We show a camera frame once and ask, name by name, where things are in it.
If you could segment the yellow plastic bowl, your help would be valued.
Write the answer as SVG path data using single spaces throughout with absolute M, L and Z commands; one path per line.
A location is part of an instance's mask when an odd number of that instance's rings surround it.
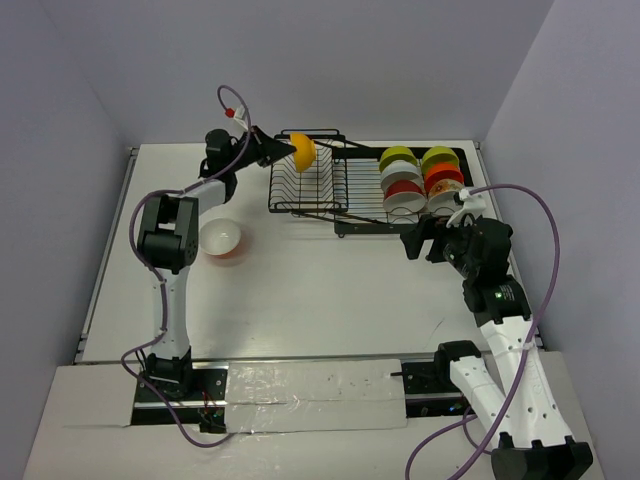
M 298 173 L 307 171 L 316 160 L 316 146 L 313 140 L 301 132 L 289 135 L 291 145 L 295 148 L 293 161 Z

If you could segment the orange plastic bowl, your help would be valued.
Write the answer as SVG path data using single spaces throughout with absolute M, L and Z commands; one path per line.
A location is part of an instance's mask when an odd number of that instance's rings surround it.
M 461 170 L 453 164 L 435 164 L 424 175 L 425 189 L 430 190 L 441 180 L 454 180 L 459 183 L 464 183 L 464 176 Z

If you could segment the plain white bowl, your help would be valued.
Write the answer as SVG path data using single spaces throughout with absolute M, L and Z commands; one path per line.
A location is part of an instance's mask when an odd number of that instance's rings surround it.
M 421 179 L 420 170 L 410 162 L 397 160 L 390 163 L 381 173 L 380 185 L 383 191 L 386 191 L 394 183 L 407 180 L 418 182 Z

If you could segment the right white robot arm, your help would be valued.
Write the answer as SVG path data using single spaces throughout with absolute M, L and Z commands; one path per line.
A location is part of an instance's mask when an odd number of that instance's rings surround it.
M 415 260 L 425 241 L 427 259 L 449 263 L 463 278 L 465 304 L 486 340 L 499 377 L 493 379 L 470 340 L 439 345 L 434 378 L 459 390 L 485 429 L 482 452 L 490 454 L 497 479 L 579 479 L 594 457 L 575 440 L 546 378 L 533 337 L 535 325 L 525 293 L 509 272 L 512 228 L 466 214 L 458 226 L 426 217 L 401 234 Z

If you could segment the white bowl flower pattern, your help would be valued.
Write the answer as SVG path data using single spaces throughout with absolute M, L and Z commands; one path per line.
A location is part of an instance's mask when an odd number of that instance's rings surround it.
M 464 187 L 464 183 L 454 180 L 441 180 L 437 182 L 427 194 L 427 210 L 432 214 L 451 214 L 457 208 L 454 196 Z

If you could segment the white bowl orange yellow stripes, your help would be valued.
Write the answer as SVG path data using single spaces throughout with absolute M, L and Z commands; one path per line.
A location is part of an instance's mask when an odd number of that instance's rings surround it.
M 410 180 L 399 180 L 391 184 L 384 193 L 383 208 L 394 215 L 417 213 L 426 205 L 421 188 Z

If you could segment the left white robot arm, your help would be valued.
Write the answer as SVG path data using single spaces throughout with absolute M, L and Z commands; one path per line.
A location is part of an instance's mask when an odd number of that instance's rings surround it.
M 134 208 L 142 218 L 138 236 L 131 236 L 130 244 L 153 276 L 156 291 L 157 336 L 146 347 L 143 378 L 168 398 L 182 399 L 195 386 L 186 296 L 189 271 L 199 251 L 200 216 L 231 200 L 237 171 L 253 164 L 269 167 L 295 151 L 291 142 L 276 140 L 258 127 L 240 138 L 214 129 L 205 136 L 205 158 L 194 184 L 151 192 Z

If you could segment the lime green plastic bowl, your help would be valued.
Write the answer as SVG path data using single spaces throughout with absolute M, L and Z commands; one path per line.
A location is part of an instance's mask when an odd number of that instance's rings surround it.
M 433 146 L 424 153 L 421 159 L 421 171 L 426 174 L 432 167 L 439 164 L 449 164 L 459 167 L 459 157 L 453 149 L 446 146 Z

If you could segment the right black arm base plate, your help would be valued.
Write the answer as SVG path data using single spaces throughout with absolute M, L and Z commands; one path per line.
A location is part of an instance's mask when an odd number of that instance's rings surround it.
M 403 383 L 409 418 L 461 416 L 504 398 L 482 352 L 471 341 L 446 342 L 428 354 L 404 354 L 391 376 Z

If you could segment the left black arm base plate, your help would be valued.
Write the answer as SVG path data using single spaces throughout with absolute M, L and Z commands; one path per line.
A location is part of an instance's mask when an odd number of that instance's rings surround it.
M 228 369 L 193 370 L 191 389 L 187 393 L 164 392 L 180 423 L 197 427 L 200 433 L 225 434 L 225 393 Z M 175 425 L 175 419 L 163 401 L 143 383 L 136 386 L 131 413 L 133 426 Z

